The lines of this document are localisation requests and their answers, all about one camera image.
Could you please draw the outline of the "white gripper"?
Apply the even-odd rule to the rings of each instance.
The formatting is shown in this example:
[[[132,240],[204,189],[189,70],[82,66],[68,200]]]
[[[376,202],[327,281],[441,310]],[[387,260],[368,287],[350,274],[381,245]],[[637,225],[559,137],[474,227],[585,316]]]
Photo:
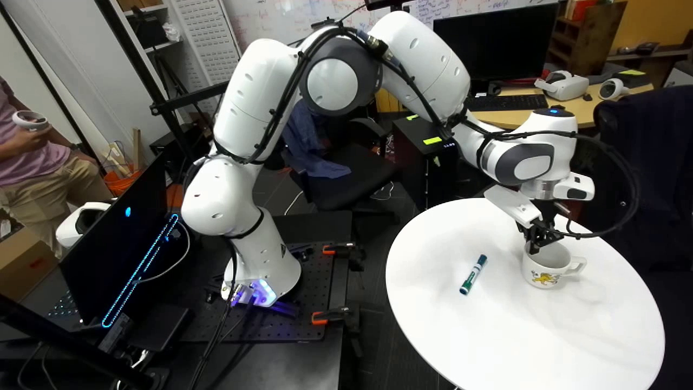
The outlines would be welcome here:
[[[595,197],[595,182],[589,176],[570,171],[562,180],[531,180],[517,189],[495,185],[483,194],[487,202],[509,214],[520,227],[533,227],[543,221],[540,202],[591,202]],[[526,251],[540,251],[540,230],[526,232]],[[546,243],[552,245],[562,240],[559,230],[546,232]]]

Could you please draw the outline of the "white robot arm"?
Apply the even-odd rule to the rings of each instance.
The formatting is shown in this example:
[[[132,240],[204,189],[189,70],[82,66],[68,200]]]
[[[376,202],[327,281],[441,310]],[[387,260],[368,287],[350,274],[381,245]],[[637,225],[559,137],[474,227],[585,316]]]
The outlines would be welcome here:
[[[334,22],[300,44],[255,40],[234,67],[211,149],[182,200],[182,220],[193,232],[223,237],[236,250],[223,269],[223,302],[272,308],[301,279],[300,260],[253,200],[258,174],[290,115],[303,106],[324,122],[347,124],[380,90],[432,124],[459,148],[464,163],[495,182],[485,197],[524,227],[533,250],[556,239],[540,213],[543,202],[595,197],[595,182],[573,170],[574,112],[537,108],[514,130],[480,119],[469,108],[464,60],[406,11],[380,18],[368,31]]]

